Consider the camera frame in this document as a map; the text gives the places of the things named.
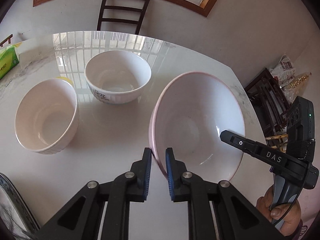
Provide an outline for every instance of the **metal screw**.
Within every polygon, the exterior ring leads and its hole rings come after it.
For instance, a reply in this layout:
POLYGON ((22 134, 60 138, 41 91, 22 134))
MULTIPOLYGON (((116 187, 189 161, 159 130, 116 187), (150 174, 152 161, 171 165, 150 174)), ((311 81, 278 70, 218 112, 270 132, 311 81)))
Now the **metal screw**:
POLYGON ((97 185, 98 185, 98 183, 96 181, 90 181, 87 184, 88 188, 95 188, 95 187, 97 187, 97 185))
POLYGON ((134 172, 128 171, 124 175, 127 179, 133 178, 134 177, 134 172))
POLYGON ((186 171, 186 172, 182 173, 182 177, 189 179, 192 177, 192 173, 190 171, 186 171))
POLYGON ((220 181, 220 186, 221 187, 229 187, 230 186, 230 182, 227 180, 222 180, 220 181))

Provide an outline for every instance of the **wall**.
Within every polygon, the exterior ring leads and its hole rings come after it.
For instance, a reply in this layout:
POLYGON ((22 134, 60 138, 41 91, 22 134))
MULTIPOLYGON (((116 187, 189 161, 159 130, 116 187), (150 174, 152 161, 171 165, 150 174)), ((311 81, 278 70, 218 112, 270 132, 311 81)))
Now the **wall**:
MULTIPOLYGON (((100 4, 101 0, 54 0, 33 8, 32 0, 16 0, 0 24, 0 38, 13 33, 16 42, 48 33, 96 30, 100 4)), ((179 44, 230 66, 243 86, 287 53, 299 72, 314 73, 305 97, 320 109, 320 33, 300 0, 218 0, 207 18, 166 1, 151 0, 140 34, 179 44)), ((320 167, 317 149, 314 165, 320 167)), ((303 191, 305 219, 319 210, 319 195, 320 185, 303 191)))

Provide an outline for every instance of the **black cable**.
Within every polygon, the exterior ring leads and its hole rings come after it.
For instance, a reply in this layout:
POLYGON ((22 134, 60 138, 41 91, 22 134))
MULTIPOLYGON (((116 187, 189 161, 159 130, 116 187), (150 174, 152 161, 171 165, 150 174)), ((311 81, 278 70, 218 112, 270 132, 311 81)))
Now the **black cable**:
POLYGON ((300 187, 300 190, 298 192, 298 194, 296 195, 296 197, 294 198, 293 202, 291 203, 291 205, 289 206, 289 208, 287 209, 287 211, 273 224, 274 226, 276 226, 276 224, 278 224, 290 211, 290 209, 293 207, 293 205, 296 203, 303 187, 304 187, 304 184, 306 183, 307 181, 307 177, 308 177, 308 174, 309 174, 309 169, 310 169, 310 166, 311 166, 311 162, 308 163, 307 165, 307 169, 306 169, 306 172, 305 172, 305 177, 304 177, 304 180, 303 180, 303 183, 300 187))

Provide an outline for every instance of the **white bowl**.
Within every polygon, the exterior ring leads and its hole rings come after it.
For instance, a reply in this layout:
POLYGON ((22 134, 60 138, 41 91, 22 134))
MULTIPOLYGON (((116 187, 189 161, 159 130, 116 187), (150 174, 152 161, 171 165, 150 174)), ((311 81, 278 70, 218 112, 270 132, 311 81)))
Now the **white bowl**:
POLYGON ((63 150, 76 134, 78 125, 76 91, 60 78, 35 85, 20 102, 15 117, 19 143, 42 154, 63 150))
POLYGON ((165 150, 204 180, 230 180, 243 152, 220 140, 230 130, 245 135, 244 119, 235 96, 218 78, 202 72, 184 73, 160 95, 151 116, 149 142, 166 176, 165 150))
POLYGON ((84 75, 92 94, 103 103, 123 104, 139 97, 151 78, 148 62, 125 50, 94 56, 84 75))

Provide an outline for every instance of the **table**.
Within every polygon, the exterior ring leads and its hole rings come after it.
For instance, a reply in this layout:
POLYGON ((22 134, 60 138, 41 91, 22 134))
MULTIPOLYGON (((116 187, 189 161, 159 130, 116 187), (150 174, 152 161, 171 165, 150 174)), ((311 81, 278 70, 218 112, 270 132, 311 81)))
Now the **table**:
MULTIPOLYGON (((41 225, 88 181, 104 183, 130 169, 149 146, 152 110, 165 86, 188 71, 221 79, 241 107, 247 138, 265 143, 254 109, 233 71, 226 65, 181 46, 126 33, 69 32, 24 41, 20 63, 0 80, 0 172, 18 189, 41 225), (123 49, 148 61, 152 78, 138 100, 120 106, 99 102, 85 82, 85 64, 96 54, 123 49), (37 83, 65 76, 79 99, 80 124, 69 146, 54 155, 25 150, 14 133, 19 102, 37 83)), ((255 205, 272 185, 269 166, 244 155, 231 183, 255 205)), ((186 203, 170 200, 167 181, 153 160, 145 203, 130 206, 129 239, 188 239, 186 203)))

